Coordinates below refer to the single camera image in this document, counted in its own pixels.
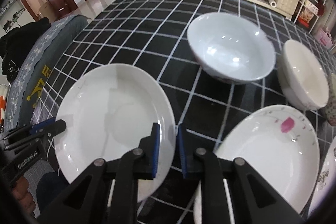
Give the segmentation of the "person's left hand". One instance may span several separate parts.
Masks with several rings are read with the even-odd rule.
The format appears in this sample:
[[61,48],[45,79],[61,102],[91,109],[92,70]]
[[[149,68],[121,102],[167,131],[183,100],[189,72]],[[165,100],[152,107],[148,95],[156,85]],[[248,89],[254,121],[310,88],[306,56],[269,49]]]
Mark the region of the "person's left hand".
[[27,179],[22,176],[19,178],[15,184],[15,187],[12,190],[12,195],[15,200],[19,203],[21,208],[29,215],[34,213],[36,208],[33,196],[28,190],[29,182]]

